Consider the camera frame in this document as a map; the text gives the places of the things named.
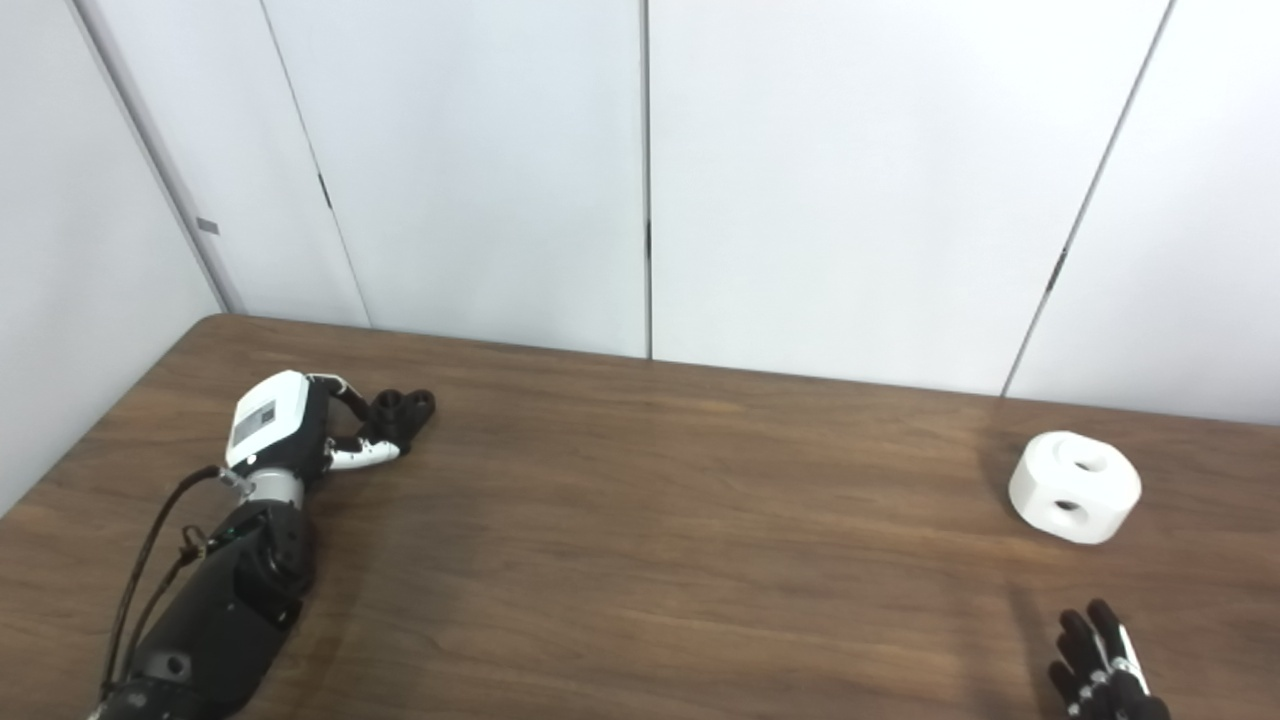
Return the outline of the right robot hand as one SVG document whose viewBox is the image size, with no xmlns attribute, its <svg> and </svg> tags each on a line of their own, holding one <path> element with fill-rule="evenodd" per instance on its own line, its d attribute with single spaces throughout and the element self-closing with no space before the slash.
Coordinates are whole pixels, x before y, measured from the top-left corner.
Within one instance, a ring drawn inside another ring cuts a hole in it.
<svg viewBox="0 0 1280 720">
<path fill-rule="evenodd" d="M 1047 676 L 1068 719 L 1171 717 L 1149 689 L 1125 624 L 1105 600 L 1092 600 L 1084 612 L 1065 609 L 1059 626 L 1059 657 Z"/>
</svg>

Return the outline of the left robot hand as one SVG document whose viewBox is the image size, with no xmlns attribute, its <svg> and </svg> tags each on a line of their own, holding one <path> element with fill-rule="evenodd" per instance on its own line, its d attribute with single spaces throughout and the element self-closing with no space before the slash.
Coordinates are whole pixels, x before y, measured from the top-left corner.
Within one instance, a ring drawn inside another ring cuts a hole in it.
<svg viewBox="0 0 1280 720">
<path fill-rule="evenodd" d="M 367 400 L 339 375 L 279 372 L 236 405 L 225 465 L 242 478 L 279 470 L 310 483 L 390 462 L 410 454 L 435 410 L 425 389 Z"/>
</svg>

